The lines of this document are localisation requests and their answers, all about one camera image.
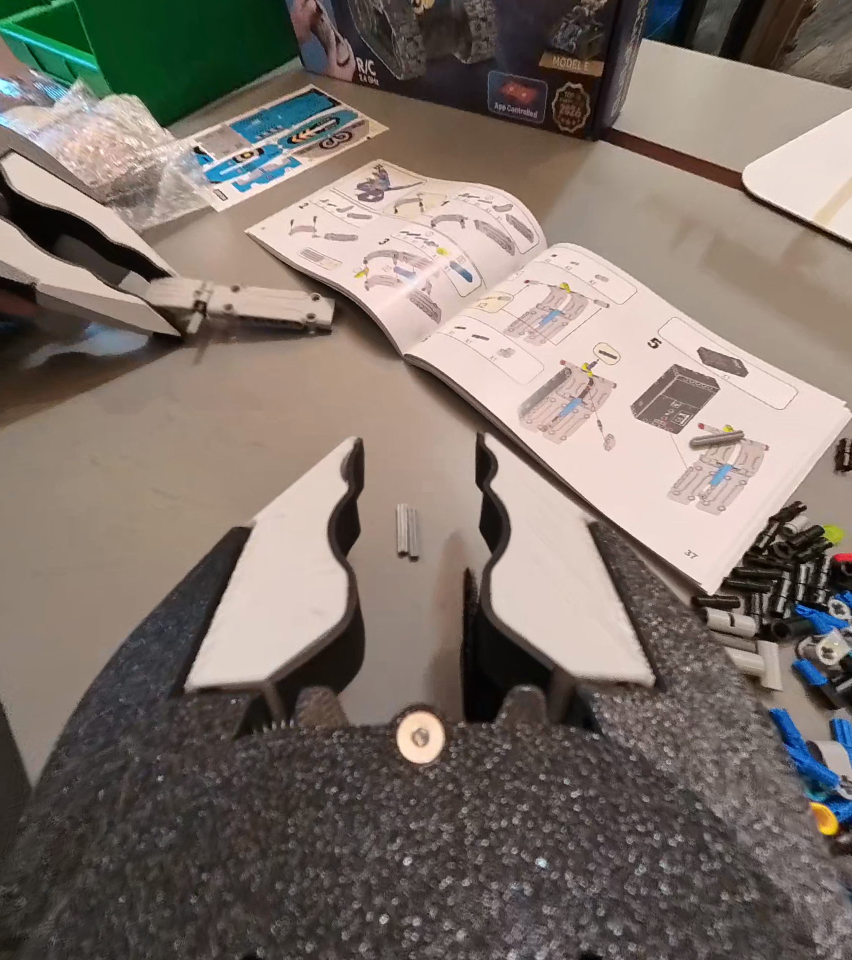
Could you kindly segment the grey panel with holes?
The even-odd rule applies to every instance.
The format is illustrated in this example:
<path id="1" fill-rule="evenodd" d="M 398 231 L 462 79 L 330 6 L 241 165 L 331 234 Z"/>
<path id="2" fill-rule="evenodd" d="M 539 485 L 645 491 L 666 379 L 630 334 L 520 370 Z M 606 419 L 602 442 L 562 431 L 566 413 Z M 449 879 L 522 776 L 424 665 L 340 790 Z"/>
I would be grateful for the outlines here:
<path id="1" fill-rule="evenodd" d="M 216 284 L 205 301 L 204 317 L 228 329 L 329 333 L 335 302 L 321 294 L 261 286 Z"/>

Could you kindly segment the dark blue toy kit box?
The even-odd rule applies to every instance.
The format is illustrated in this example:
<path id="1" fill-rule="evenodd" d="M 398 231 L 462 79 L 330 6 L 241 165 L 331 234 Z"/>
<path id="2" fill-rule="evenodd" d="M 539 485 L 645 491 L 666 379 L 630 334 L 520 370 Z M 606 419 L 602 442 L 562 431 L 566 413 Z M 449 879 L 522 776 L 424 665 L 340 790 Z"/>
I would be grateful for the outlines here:
<path id="1" fill-rule="evenodd" d="M 287 1 L 304 68 L 596 140 L 624 105 L 647 1 Z"/>

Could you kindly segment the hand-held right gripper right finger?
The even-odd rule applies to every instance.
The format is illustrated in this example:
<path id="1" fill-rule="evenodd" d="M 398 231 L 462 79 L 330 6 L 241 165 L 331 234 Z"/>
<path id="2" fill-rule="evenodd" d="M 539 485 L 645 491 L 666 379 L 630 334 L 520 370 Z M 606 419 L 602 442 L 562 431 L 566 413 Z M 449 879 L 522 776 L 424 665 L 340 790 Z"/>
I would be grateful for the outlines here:
<path id="1" fill-rule="evenodd" d="M 539 690 L 555 723 L 582 724 L 586 688 L 653 690 L 656 671 L 583 507 L 491 433 L 475 483 L 487 550 L 467 579 L 465 718 L 490 722 L 515 688 Z"/>

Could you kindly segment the blue sticker sheet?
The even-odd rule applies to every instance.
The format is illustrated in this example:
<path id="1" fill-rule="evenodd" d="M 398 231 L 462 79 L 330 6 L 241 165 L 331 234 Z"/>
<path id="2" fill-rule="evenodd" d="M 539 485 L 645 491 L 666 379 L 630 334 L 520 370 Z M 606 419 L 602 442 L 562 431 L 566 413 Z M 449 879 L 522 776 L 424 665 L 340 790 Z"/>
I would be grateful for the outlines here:
<path id="1" fill-rule="evenodd" d="M 195 189 L 216 211 L 286 183 L 388 127 L 313 84 L 187 138 Z"/>

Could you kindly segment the grey desk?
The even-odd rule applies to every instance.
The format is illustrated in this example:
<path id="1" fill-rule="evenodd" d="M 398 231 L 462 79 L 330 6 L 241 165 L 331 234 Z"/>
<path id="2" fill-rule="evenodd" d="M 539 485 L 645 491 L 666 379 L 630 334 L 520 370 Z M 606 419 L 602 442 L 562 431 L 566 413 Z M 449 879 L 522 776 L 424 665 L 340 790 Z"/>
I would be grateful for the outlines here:
<path id="1" fill-rule="evenodd" d="M 77 700 L 0 868 L 0 958 L 852 958 L 852 906 L 767 710 L 648 549 L 597 544 L 654 689 L 466 718 L 490 553 L 479 422 L 346 330 L 183 348 L 0 432 L 0 688 Z M 359 519 L 427 508 L 425 572 L 360 548 L 346 706 L 184 680 L 265 507 L 364 434 Z M 422 584 L 415 585 L 417 579 Z"/>

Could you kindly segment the crumpled clear plastic wrap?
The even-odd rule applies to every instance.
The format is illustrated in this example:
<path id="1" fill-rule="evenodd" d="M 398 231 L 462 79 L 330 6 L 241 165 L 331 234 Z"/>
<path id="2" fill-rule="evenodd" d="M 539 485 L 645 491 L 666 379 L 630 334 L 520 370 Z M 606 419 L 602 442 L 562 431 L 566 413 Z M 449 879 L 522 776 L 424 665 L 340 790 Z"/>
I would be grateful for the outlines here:
<path id="1" fill-rule="evenodd" d="M 212 208 L 192 150 L 135 96 L 101 98 L 82 80 L 65 86 L 33 70 L 0 76 L 0 128 L 58 162 L 138 234 Z"/>

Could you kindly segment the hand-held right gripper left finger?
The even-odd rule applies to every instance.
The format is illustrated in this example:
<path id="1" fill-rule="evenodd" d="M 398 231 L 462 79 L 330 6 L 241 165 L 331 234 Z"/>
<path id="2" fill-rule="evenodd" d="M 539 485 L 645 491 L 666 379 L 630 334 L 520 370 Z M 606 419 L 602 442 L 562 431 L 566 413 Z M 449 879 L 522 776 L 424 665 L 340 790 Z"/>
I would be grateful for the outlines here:
<path id="1" fill-rule="evenodd" d="M 357 577 L 365 449 L 348 437 L 259 510 L 184 679 L 186 693 L 245 691 L 275 723 L 300 694 L 343 691 L 365 654 Z"/>

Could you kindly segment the pile of small colourful pieces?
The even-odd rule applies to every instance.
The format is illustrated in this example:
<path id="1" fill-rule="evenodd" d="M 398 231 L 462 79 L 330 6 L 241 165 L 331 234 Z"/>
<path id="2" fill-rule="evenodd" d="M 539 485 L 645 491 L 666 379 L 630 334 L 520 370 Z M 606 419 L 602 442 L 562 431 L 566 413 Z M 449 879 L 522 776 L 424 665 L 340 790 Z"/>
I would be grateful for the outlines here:
<path id="1" fill-rule="evenodd" d="M 852 437 L 832 471 L 852 486 Z M 720 584 L 691 608 L 734 666 L 766 697 L 805 691 L 852 713 L 852 541 L 795 499 L 773 515 Z"/>

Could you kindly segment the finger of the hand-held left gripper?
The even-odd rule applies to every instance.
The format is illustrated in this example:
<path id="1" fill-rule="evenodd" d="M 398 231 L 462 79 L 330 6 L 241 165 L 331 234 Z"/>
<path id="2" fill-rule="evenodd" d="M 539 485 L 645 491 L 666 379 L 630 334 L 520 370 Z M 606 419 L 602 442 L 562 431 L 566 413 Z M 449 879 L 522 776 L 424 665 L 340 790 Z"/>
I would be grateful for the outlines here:
<path id="1" fill-rule="evenodd" d="M 110 268 L 151 282 L 175 270 L 111 208 L 17 152 L 0 159 L 5 217 L 49 253 L 66 241 L 84 246 Z"/>
<path id="2" fill-rule="evenodd" d="M 41 309 L 135 333 L 180 338 L 180 330 L 144 299 L 136 270 L 110 267 L 102 277 L 56 256 L 0 217 L 0 291 Z"/>

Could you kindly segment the green plastic bins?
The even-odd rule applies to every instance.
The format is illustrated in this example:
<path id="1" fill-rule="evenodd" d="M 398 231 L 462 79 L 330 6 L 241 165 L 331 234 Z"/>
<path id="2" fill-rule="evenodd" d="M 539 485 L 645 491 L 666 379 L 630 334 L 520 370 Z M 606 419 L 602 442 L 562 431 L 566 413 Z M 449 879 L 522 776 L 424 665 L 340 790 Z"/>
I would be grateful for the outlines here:
<path id="1" fill-rule="evenodd" d="M 162 126 L 299 56 L 282 1 L 0 1 L 0 36 L 24 65 L 135 96 Z"/>

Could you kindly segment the white instruction booklet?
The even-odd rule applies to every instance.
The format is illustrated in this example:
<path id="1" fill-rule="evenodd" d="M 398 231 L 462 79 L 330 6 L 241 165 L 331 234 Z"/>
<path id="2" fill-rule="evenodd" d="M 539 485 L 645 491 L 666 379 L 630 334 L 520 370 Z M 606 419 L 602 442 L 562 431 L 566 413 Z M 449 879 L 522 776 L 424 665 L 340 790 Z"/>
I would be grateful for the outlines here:
<path id="1" fill-rule="evenodd" d="M 852 419 L 493 186 L 375 160 L 246 234 L 708 590 Z"/>

